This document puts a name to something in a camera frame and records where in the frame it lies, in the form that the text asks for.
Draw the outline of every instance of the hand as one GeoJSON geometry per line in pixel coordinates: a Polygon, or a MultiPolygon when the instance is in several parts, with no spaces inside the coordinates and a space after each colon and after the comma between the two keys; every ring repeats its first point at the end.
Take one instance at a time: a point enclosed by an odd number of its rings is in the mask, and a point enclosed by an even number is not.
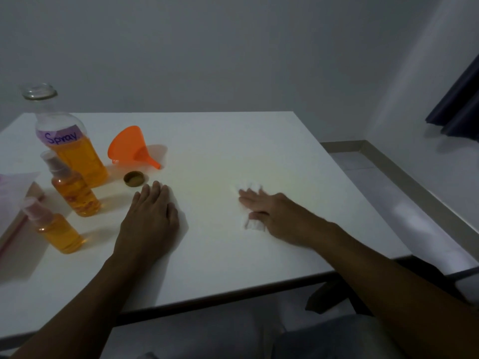
{"type": "Polygon", "coordinates": [[[239,202],[253,211],[249,218],[262,221],[271,235],[297,246],[312,248],[322,236],[344,232],[337,224],[314,215],[282,193],[240,190],[239,202]]]}
{"type": "Polygon", "coordinates": [[[169,188],[158,181],[151,189],[146,184],[133,196],[112,259],[146,269],[170,251],[178,228],[178,211],[170,202],[169,188]]]}

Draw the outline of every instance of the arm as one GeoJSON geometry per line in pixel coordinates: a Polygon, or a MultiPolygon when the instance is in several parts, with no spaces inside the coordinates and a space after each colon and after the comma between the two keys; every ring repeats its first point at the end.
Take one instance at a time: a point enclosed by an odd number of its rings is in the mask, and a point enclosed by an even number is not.
{"type": "Polygon", "coordinates": [[[155,181],[135,193],[112,256],[92,281],[12,359],[99,358],[135,282],[168,253],[178,229],[178,211],[168,187],[155,181]]]}
{"type": "Polygon", "coordinates": [[[319,253],[346,280],[399,346],[414,358],[479,358],[471,308],[295,204],[283,194],[240,190],[269,232],[319,253]]]}

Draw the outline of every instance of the baseboard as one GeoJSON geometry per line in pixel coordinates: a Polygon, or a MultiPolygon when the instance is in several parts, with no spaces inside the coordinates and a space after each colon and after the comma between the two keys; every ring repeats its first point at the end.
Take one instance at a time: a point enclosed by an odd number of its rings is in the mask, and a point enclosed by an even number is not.
{"type": "Polygon", "coordinates": [[[336,152],[355,152],[361,150],[364,142],[364,140],[321,142],[321,146],[323,146],[329,154],[336,152]]]}
{"type": "Polygon", "coordinates": [[[479,260],[479,233],[451,211],[433,194],[404,172],[391,159],[368,141],[364,141],[359,152],[371,160],[396,186],[414,201],[434,222],[437,223],[460,246],[479,260]]]}

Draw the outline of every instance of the bottle label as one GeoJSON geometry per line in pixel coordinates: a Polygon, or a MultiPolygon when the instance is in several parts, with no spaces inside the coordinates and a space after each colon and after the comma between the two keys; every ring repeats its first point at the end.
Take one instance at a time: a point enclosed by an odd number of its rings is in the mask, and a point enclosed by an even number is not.
{"type": "Polygon", "coordinates": [[[83,137],[77,125],[59,131],[36,131],[36,136],[47,146],[63,145],[75,142],[83,137]]]}

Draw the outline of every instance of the dark curtain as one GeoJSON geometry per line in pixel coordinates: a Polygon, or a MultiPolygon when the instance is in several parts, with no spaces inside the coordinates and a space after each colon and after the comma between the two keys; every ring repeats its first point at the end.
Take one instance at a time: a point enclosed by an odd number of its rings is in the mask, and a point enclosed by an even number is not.
{"type": "Polygon", "coordinates": [[[426,118],[447,136],[479,141],[479,55],[426,118]]]}

